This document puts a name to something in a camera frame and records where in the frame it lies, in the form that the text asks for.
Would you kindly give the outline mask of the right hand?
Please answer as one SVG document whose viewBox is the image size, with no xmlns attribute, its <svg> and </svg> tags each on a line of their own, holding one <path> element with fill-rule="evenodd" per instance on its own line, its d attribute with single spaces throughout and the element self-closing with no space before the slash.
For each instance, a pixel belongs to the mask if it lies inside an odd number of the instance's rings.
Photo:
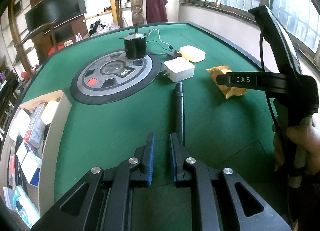
<svg viewBox="0 0 320 231">
<path fill-rule="evenodd" d="M 288 126 L 276 117 L 272 126 L 274 155 L 289 187 L 319 189 L 319 128 L 311 117 Z"/>
</svg>

